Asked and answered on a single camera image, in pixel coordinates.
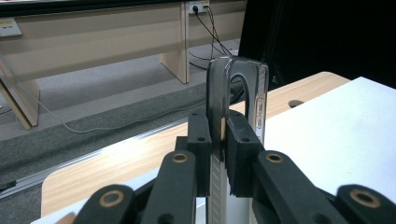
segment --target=label sticker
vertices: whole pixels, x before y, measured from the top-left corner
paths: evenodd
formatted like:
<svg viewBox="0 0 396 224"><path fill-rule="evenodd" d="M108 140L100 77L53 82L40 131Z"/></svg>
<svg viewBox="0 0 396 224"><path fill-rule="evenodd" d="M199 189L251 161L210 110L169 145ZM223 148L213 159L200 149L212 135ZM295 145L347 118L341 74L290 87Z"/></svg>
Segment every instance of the label sticker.
<svg viewBox="0 0 396 224"><path fill-rule="evenodd" d="M0 19L0 36L22 35L14 18Z"/></svg>

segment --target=power cord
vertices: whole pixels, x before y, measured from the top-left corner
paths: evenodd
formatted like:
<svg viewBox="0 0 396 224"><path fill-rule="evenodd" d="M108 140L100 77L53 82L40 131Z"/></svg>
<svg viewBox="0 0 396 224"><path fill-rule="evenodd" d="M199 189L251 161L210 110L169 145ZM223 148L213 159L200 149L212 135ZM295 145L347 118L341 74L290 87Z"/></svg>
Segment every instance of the power cord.
<svg viewBox="0 0 396 224"><path fill-rule="evenodd" d="M190 63L192 66L194 66L194 67L196 67L196 68L199 68L199 69L202 69L202 70L207 70L207 68L205 68L205 67L202 67L202 66L200 66L200 65L198 65L198 64L195 64L195 63Z"/></svg>
<svg viewBox="0 0 396 224"><path fill-rule="evenodd" d="M7 113L9 113L11 111L12 111L12 109L9 109L8 111L1 113L0 116L3 116L3 115L5 115L5 114L7 114Z"/></svg>
<svg viewBox="0 0 396 224"><path fill-rule="evenodd" d="M207 59L207 58L201 58L201 57L195 56L195 55L193 55L191 52L189 52L189 54L190 54L192 57L197 58L197 59L206 60L206 61L212 60L212 58Z"/></svg>
<svg viewBox="0 0 396 224"><path fill-rule="evenodd" d="M210 30L206 27L206 25L204 24L204 22L203 22L203 21L201 20L201 18L198 16L198 7L197 7L197 6L194 6L194 7L192 8L192 10L195 12L195 16L197 17L198 21L206 28L206 30L210 33L210 35L212 35L212 37L220 44L220 46L223 48L223 50L226 50L230 55L232 55L231 52L230 52L229 50L227 50L227 48L225 48L224 45L221 44L220 40L219 40L217 37L215 37L215 36L210 32Z"/></svg>
<svg viewBox="0 0 396 224"><path fill-rule="evenodd" d="M3 57L2 54L0 54L0 58L3 60L3 62L4 62L5 64L7 64L7 62L6 62L6 60L4 59L4 57ZM170 113L173 113L173 112L177 112L177 111L182 111L182 110L190 109L190 108L196 107L196 106L201 105L201 104L203 104L203 103L206 102L206 101L202 101L202 102L200 102L200 103L198 103L198 104L195 104L195 105L186 106L186 107L183 107L183 108L180 108L180 109L169 110L169 111L167 111L167 112L165 112L165 113L162 113L162 114L160 114L160 115L158 115L158 116L155 116L155 117L152 117L152 118L149 118L149 119L135 120L135 121L132 121L132 122L127 123L127 124L125 124L125 125L121 125L121 126L119 126L119 127L114 127L114 128L92 128L92 129L89 129L89 130L79 131L79 130L72 129L72 128L70 128L69 126L67 126L67 124L64 122L63 119L61 119L59 116L57 116L57 115L54 114L52 111L50 111L46 106L44 106L38 99L36 99L28 90L26 90L26 89L21 85L21 83L20 83L20 81L18 80L17 76L15 76L14 72L13 72L10 68L9 68L9 70L10 70L12 76L13 76L13 77L15 78L15 80L17 81L17 84L18 84L18 86L21 88L21 90L23 90L24 92L26 92L26 94L28 94L34 101L36 101L36 102L37 102L39 105L41 105L45 110L47 110L53 117L55 117L57 120L59 120L59 121L62 123L62 125L63 125L67 130L69 130L69 131L72 132L72 133L90 133L90 132L94 132L94 131L111 131L111 130L117 130L117 129L125 128L125 127L130 126L130 125L135 124L135 123L154 120L154 119L160 118L160 117L162 117L162 116L164 116L164 115L167 115L167 114L170 114Z"/></svg>
<svg viewBox="0 0 396 224"><path fill-rule="evenodd" d="M221 55L226 55L223 52L221 52L218 48L216 48L215 45L211 44L212 48L215 49L218 53L220 53Z"/></svg>
<svg viewBox="0 0 396 224"><path fill-rule="evenodd" d="M207 10L207 13L209 14L209 19L212 22L212 33L218 38L218 40L220 40L218 31L216 30L216 27L215 27L215 17L213 16L212 9L209 6L205 6L204 8ZM214 47L213 42L214 42L214 38L212 37L212 47ZM226 55L227 53L224 50L227 50L227 49L224 48L224 46L222 46L222 45L221 45L221 48L223 50L224 55Z"/></svg>
<svg viewBox="0 0 396 224"><path fill-rule="evenodd" d="M240 87L239 90L233 95L233 97L231 97L230 99L230 105L236 104L239 102L239 100L241 99L241 97L244 95L245 90L244 87Z"/></svg>

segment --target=electrical outlet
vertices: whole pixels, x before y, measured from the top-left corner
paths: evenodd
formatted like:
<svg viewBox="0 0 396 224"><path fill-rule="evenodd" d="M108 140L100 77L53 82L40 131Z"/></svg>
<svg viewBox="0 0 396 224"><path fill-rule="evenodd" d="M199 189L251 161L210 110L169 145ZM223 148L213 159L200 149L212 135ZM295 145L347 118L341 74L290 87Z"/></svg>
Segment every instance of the electrical outlet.
<svg viewBox="0 0 396 224"><path fill-rule="evenodd" d="M208 7L208 6L209 6L209 1L207 1L207 0L205 0L205 1L190 1L189 13L195 14L195 12L193 10L194 7L198 7L198 13L206 12L206 9L204 9L204 7Z"/></svg>

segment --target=table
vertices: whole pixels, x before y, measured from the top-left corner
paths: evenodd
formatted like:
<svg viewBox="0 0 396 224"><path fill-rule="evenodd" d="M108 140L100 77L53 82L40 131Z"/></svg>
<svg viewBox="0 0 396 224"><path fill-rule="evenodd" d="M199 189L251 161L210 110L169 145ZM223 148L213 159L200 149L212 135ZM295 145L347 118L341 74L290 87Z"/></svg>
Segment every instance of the table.
<svg viewBox="0 0 396 224"><path fill-rule="evenodd" d="M289 101L309 101L349 80L322 72L268 93L266 115L271 118L290 109ZM244 111L243 103L231 109ZM41 216L90 197L101 187L120 184L160 166L163 156L175 149L176 137L187 135L182 123L143 139L125 140L94 158L58 170L47 177L42 187Z"/></svg>

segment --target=black cable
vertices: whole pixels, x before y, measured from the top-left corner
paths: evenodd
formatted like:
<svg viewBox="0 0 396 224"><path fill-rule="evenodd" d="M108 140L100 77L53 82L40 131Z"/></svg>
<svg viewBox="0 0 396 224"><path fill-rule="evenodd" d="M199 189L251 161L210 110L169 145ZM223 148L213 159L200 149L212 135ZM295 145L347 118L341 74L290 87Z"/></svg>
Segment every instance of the black cable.
<svg viewBox="0 0 396 224"><path fill-rule="evenodd" d="M198 65L198 64L195 64L195 63L190 63L192 66L194 66L194 67L197 67L197 68L200 68L200 69L203 69L203 70L207 70L207 68L205 68L205 67L202 67L202 66L200 66L200 65Z"/></svg>
<svg viewBox="0 0 396 224"><path fill-rule="evenodd" d="M216 30L216 27L215 27L215 17L213 16L213 11L212 11L212 8L210 8L210 7L205 7L206 8L206 10L207 10L207 13L209 14L209 18L210 18L210 20L211 20L211 22L212 22L212 27L213 27L213 31L212 31L212 33L218 38L218 40L220 40L220 38L219 38L219 35L218 35L218 31ZM224 48L224 46L222 46L221 45L221 48L222 48L222 50L223 50L223 52L224 52L224 55L226 55L227 53L224 51L226 48Z"/></svg>
<svg viewBox="0 0 396 224"><path fill-rule="evenodd" d="M12 109L9 109L8 111L1 113L0 116L5 115L5 114L7 114L7 113L9 113L11 111L12 111Z"/></svg>
<svg viewBox="0 0 396 224"><path fill-rule="evenodd" d="M231 84L235 84L235 83L239 83L239 82L242 82L241 79L237 79L236 81L233 81L233 80L232 80L232 81L231 81Z"/></svg>
<svg viewBox="0 0 396 224"><path fill-rule="evenodd" d="M209 13L209 19L210 19L210 21L212 21L212 33L215 33L215 19L212 16L210 16L210 13ZM212 46L212 50L210 51L210 58L211 59L213 59L213 48L215 47L213 45L214 43L215 43L215 38L212 36L212 44L210 44Z"/></svg>
<svg viewBox="0 0 396 224"><path fill-rule="evenodd" d="M217 38L210 32L210 30L206 27L206 25L204 24L204 22L201 21L201 18L199 18L198 13L195 13L195 16L197 17L198 21L206 28L206 30L213 36L213 38L215 38L215 40L218 41L218 43L221 45L221 47L222 47L222 48L225 48L224 45L221 44L220 40L217 39Z"/></svg>
<svg viewBox="0 0 396 224"><path fill-rule="evenodd" d="M216 48L213 44L211 44L211 45L212 45L212 48L214 48L215 50L218 51L218 53L220 53L221 55L226 55L223 52L221 52L218 48Z"/></svg>
<svg viewBox="0 0 396 224"><path fill-rule="evenodd" d="M195 55L193 55L191 52L189 52L189 54L190 54L192 57L195 57L195 58L197 58L197 59L207 60L207 61L210 61L210 60L211 60L211 59L206 59L206 58L201 58L201 57L195 56Z"/></svg>
<svg viewBox="0 0 396 224"><path fill-rule="evenodd" d="M233 105L235 103L238 103L241 97L244 95L245 90L244 87L241 87L234 95L233 98L230 100L230 104Z"/></svg>

